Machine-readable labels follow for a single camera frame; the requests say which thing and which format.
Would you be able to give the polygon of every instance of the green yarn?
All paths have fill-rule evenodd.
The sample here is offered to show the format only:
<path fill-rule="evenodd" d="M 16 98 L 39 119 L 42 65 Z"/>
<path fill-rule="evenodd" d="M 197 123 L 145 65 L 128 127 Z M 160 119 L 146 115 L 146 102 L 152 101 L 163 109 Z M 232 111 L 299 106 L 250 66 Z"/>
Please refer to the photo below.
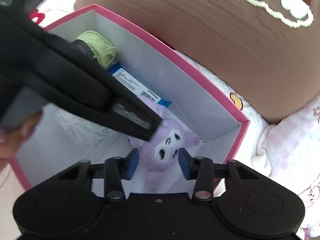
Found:
<path fill-rule="evenodd" d="M 116 58 L 116 48 L 101 34 L 95 31 L 81 33 L 76 39 L 81 40 L 88 45 L 98 63 L 103 68 L 108 68 Z"/>

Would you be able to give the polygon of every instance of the white embroidered patch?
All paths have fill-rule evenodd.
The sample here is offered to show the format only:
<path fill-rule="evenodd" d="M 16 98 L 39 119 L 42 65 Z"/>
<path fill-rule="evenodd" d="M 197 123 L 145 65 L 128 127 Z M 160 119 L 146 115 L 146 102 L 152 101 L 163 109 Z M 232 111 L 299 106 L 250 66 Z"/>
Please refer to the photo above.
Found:
<path fill-rule="evenodd" d="M 281 0 L 281 5 L 284 9 L 289 11 L 293 17 L 297 19 L 296 22 L 289 20 L 283 16 L 281 12 L 276 12 L 272 10 L 269 5 L 263 1 L 257 0 L 246 0 L 254 6 L 264 8 L 268 14 L 276 19 L 280 19 L 284 24 L 291 28 L 299 28 L 301 26 L 310 26 L 313 22 L 313 14 L 310 7 L 302 0 Z"/>

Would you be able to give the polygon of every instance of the screw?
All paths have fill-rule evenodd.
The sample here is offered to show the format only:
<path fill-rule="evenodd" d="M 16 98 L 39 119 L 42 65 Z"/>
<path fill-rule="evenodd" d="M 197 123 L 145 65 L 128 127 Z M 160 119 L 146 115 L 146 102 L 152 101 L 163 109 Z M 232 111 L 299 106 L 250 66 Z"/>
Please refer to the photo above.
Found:
<path fill-rule="evenodd" d="M 207 199 L 211 197 L 211 194 L 208 191 L 200 190 L 195 193 L 195 196 L 199 199 Z"/>
<path fill-rule="evenodd" d="M 120 191 L 114 190 L 107 193 L 107 197 L 110 199 L 119 199 L 122 198 L 123 194 Z"/>

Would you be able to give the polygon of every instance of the blue package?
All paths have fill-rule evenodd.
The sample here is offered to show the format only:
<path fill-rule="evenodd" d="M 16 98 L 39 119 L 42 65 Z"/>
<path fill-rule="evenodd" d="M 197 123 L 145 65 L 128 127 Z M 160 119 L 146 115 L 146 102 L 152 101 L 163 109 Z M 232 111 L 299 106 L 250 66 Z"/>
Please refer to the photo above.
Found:
<path fill-rule="evenodd" d="M 171 101 L 166 101 L 160 98 L 156 93 L 152 92 L 146 86 L 144 86 L 140 81 L 130 75 L 120 62 L 113 64 L 108 68 L 109 73 L 116 78 L 121 84 L 123 84 L 127 89 L 131 90 L 136 96 L 145 96 L 146 98 L 151 99 L 152 101 L 168 107 L 171 104 Z"/>

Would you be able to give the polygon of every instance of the stuffed animal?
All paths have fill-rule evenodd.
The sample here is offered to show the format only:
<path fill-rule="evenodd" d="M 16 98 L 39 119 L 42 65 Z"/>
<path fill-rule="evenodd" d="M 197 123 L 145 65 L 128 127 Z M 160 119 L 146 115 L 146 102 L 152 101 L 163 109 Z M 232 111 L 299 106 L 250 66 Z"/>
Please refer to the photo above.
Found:
<path fill-rule="evenodd" d="M 139 98 L 164 118 L 167 108 L 148 98 Z M 177 161 L 179 148 L 196 145 L 199 139 L 193 132 L 185 131 L 177 121 L 164 119 L 149 142 L 130 137 L 130 143 L 139 150 L 139 158 L 147 167 L 145 191 L 155 192 L 166 170 Z"/>

